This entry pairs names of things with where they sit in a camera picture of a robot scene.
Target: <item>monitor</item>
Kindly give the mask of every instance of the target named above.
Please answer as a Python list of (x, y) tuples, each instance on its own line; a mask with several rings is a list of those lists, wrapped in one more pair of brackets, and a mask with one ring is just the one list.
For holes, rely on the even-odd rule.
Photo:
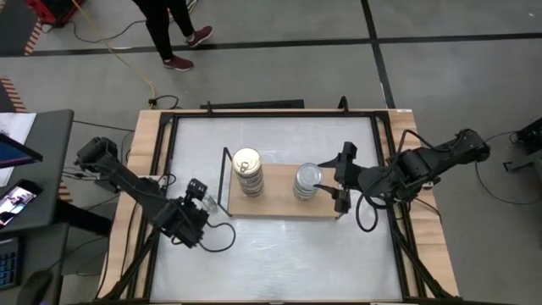
[(0, 133), (0, 169), (42, 160), (41, 154)]

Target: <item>leg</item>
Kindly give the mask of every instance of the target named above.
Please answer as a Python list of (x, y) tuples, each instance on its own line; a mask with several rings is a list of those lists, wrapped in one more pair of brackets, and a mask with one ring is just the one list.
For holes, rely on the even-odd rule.
[(162, 60), (173, 58), (173, 50), (169, 41), (169, 16), (166, 1), (134, 0), (135, 4), (139, 6), (139, 9), (147, 18), (147, 29)]
[(192, 21), (190, 19), (190, 13), (186, 7), (184, 0), (167, 0), (168, 8), (173, 19), (179, 25), (180, 30), (183, 32), (183, 35), (188, 38), (194, 34), (194, 26), (192, 26)]
[(75, 205), (58, 200), (55, 222), (65, 222), (69, 225), (89, 230), (102, 236), (109, 236), (113, 222), (103, 216), (88, 212)]

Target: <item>black pants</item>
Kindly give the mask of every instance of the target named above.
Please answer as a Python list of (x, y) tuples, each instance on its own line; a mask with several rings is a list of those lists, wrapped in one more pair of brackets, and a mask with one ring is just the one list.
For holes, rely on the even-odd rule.
[(147, 29), (162, 60), (173, 57), (169, 41), (168, 8), (185, 37), (194, 34), (194, 27), (185, 0), (134, 0), (147, 18)]

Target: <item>keyboard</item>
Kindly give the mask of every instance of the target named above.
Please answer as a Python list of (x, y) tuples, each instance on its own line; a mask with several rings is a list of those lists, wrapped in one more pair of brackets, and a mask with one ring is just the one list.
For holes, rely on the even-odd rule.
[(18, 286), (20, 270), (19, 240), (0, 241), (0, 290)]

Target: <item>red sneaker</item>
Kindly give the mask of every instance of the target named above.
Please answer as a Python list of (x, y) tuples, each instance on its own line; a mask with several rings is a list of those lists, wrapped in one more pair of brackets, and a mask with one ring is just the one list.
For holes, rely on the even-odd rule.
[(163, 66), (168, 69), (176, 69), (178, 71), (188, 71), (194, 68), (194, 63), (188, 59), (178, 58), (175, 55), (168, 62), (163, 62)]
[(192, 39), (191, 42), (186, 41), (186, 44), (188, 45), (188, 47), (197, 47), (202, 42), (206, 41), (211, 36), (211, 34), (213, 34), (213, 27), (206, 26), (203, 29), (194, 32), (194, 39)]

